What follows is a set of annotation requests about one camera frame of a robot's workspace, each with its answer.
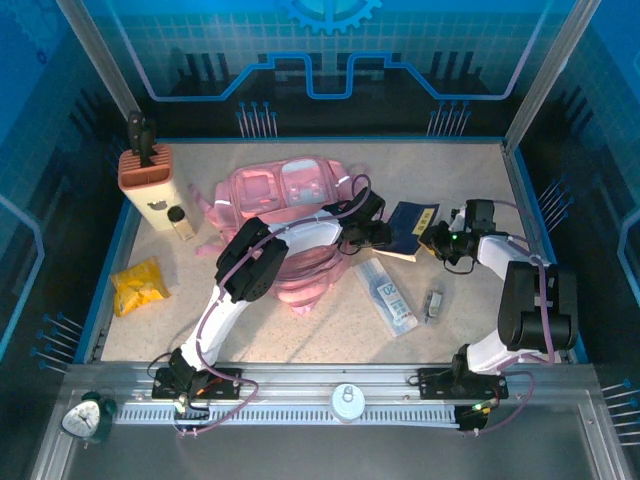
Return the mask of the navy blue book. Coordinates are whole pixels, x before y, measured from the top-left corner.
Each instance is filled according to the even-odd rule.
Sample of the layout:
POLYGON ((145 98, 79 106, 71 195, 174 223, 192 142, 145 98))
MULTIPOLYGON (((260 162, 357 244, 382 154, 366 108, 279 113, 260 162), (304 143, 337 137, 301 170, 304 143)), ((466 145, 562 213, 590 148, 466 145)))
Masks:
POLYGON ((376 247, 374 252, 401 260, 416 262, 421 249, 418 241, 424 231, 434 224, 439 204, 418 204, 400 201, 389 217, 392 242, 376 247))

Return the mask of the clear pen pack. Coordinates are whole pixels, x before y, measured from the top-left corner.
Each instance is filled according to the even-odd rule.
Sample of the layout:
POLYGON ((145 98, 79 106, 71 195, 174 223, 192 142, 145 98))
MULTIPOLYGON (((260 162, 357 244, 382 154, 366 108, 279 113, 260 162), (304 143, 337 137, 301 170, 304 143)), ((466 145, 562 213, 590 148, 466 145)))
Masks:
POLYGON ((418 326, 409 304, 377 258, 359 263, 354 269, 393 337, 418 326))

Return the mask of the pink student backpack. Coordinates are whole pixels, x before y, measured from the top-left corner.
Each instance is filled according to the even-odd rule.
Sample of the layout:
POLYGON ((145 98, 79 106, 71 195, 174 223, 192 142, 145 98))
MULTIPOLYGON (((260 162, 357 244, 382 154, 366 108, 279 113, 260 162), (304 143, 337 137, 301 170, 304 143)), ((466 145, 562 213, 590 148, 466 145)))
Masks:
MULTIPOLYGON (((352 200, 366 187, 372 190, 366 175, 351 176, 336 160, 307 156, 239 168, 217 185, 212 203, 197 188, 191 192, 205 218, 219 230, 218 260, 251 218, 289 224, 325 205, 352 200)), ((266 294, 297 314, 308 313, 346 271, 348 260, 342 246, 319 247, 287 258, 266 294)))

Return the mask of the yellow snack bag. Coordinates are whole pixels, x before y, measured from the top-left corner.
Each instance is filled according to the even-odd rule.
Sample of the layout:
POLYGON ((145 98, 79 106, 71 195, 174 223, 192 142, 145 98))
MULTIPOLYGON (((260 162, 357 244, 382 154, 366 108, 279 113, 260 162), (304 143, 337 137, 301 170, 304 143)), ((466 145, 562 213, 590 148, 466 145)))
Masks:
POLYGON ((156 256, 111 274, 110 281, 115 289, 113 313, 116 317, 123 317, 150 302, 171 296, 156 256))

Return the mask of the silver tin can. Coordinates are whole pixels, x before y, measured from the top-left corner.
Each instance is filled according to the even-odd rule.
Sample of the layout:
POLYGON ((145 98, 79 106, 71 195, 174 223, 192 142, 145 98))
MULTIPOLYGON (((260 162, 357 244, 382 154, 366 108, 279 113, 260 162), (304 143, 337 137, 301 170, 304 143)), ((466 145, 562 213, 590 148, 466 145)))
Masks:
POLYGON ((341 423, 352 423, 364 413, 366 399, 362 390, 354 384, 338 385, 329 399, 332 415, 341 423))

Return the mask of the small bottle with black cap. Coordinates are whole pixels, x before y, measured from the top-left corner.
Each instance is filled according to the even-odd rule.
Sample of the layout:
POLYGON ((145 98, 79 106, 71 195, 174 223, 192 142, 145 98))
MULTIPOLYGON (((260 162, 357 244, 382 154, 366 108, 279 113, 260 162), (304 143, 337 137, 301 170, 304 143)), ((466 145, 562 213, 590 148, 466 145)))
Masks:
POLYGON ((195 237, 195 231, 187 217, 185 210, 175 205, 167 210, 167 218, 174 230, 183 241, 188 241, 195 237))

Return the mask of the cream and terracotta knife block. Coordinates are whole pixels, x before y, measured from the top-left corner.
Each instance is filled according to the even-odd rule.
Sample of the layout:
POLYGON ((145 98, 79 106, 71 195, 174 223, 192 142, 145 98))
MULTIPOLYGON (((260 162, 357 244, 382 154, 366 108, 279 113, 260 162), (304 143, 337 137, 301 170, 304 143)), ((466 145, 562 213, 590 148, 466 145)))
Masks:
POLYGON ((195 205, 182 166, 176 162, 169 144, 154 146, 152 166, 142 167, 131 150, 123 152, 118 164, 118 185, 131 203, 156 231, 171 230, 168 211, 180 207, 189 222, 195 205))

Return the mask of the green alarm clock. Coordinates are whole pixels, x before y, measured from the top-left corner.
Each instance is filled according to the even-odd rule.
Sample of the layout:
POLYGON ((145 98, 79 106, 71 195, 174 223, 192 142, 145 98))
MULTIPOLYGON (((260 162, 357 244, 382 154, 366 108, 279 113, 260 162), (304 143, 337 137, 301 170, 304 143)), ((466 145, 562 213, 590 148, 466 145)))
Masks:
POLYGON ((111 396, 89 391, 65 413, 60 429, 77 440, 91 444, 103 443, 111 432, 116 413, 117 404, 111 396))

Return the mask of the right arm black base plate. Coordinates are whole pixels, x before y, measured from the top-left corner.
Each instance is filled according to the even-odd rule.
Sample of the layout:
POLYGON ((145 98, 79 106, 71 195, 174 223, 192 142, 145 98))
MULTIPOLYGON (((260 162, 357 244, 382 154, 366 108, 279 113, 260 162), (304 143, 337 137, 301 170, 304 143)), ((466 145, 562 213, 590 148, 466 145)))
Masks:
POLYGON ((490 400, 507 399, 509 390, 501 376, 473 372, 454 373, 450 368, 417 370, 418 388, 422 400, 490 400))

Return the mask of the aluminium mounting rail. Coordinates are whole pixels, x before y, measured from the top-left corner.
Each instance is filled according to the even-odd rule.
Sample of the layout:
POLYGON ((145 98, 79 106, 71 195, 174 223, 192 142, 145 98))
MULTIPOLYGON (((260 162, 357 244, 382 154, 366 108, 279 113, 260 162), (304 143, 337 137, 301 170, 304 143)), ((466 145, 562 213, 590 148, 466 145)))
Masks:
MULTIPOLYGON (((277 364, 247 363, 238 366, 244 377, 259 384, 255 404, 326 403, 333 389, 343 383, 359 387, 371 405, 418 404, 419 389, 407 382, 414 364, 277 364)), ((516 364, 506 370, 508 405, 524 399, 529 379, 534 379, 531 402, 535 405, 573 405, 601 395, 600 385, 588 364, 516 364)), ((108 362, 73 365, 64 376, 59 398, 77 399, 87 391, 112 394, 120 403, 151 400, 152 380, 140 362, 108 362)))

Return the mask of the aluminium frame post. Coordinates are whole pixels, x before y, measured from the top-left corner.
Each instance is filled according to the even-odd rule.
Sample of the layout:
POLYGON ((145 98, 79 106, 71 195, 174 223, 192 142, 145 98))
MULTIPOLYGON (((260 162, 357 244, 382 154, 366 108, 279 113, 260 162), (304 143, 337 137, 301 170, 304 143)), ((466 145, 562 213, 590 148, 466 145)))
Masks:
POLYGON ((507 130, 503 147, 505 156, 513 155, 526 135, 601 2, 602 0, 575 1, 507 130))
POLYGON ((117 62, 82 0, 55 0, 83 47, 105 88, 129 126, 129 115, 139 106, 117 62))

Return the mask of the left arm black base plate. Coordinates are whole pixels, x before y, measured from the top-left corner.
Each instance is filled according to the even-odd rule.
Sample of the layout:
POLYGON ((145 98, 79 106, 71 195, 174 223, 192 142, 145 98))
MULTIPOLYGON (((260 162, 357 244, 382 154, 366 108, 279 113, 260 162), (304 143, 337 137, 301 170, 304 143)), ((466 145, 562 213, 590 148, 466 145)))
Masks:
POLYGON ((159 368, 154 377, 151 397, 154 400, 177 400, 186 395, 191 401, 238 400, 242 370, 223 368, 221 372, 234 378, 233 381, 220 378, 208 371, 196 372, 188 384, 183 385, 168 368, 159 368))

